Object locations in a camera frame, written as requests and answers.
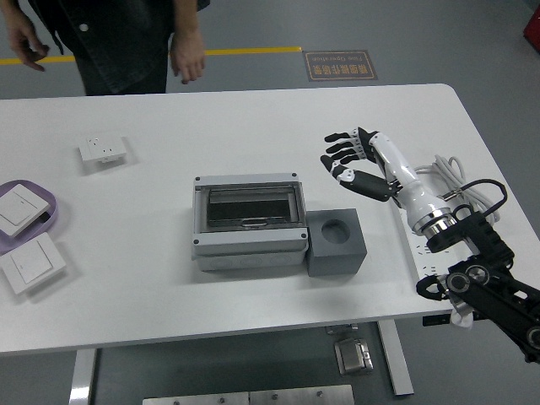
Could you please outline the person's left hand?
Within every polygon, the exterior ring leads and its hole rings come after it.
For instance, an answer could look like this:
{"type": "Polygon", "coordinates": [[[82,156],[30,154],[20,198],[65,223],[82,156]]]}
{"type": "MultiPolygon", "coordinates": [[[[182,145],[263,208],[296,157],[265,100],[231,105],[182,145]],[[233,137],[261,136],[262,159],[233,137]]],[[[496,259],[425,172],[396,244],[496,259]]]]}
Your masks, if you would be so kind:
{"type": "Polygon", "coordinates": [[[205,62],[205,47],[199,29],[181,30],[172,35],[170,65],[173,74],[181,79],[182,84],[201,78],[205,62]]]}

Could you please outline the person's right hand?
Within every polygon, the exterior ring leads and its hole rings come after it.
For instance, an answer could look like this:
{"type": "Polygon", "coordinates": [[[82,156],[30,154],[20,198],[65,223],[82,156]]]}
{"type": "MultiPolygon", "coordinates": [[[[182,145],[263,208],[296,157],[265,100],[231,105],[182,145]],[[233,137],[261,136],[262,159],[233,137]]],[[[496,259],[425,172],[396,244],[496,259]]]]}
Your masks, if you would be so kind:
{"type": "Polygon", "coordinates": [[[10,14],[5,18],[8,43],[16,57],[28,68],[45,72],[40,61],[49,54],[50,47],[36,33],[35,26],[24,13],[10,14]]]}

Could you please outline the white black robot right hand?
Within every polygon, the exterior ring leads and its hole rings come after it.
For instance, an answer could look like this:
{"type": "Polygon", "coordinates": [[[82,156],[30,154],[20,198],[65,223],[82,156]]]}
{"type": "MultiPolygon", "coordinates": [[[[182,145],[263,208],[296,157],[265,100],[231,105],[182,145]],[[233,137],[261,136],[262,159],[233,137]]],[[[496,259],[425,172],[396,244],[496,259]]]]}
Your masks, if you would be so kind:
{"type": "Polygon", "coordinates": [[[340,186],[376,201],[394,200],[405,210],[415,234],[430,237],[456,222],[446,203],[424,185],[388,136],[357,127],[330,134],[325,142],[330,146],[321,162],[340,186]],[[348,163],[362,159],[378,165],[384,176],[348,168],[348,163]]]}

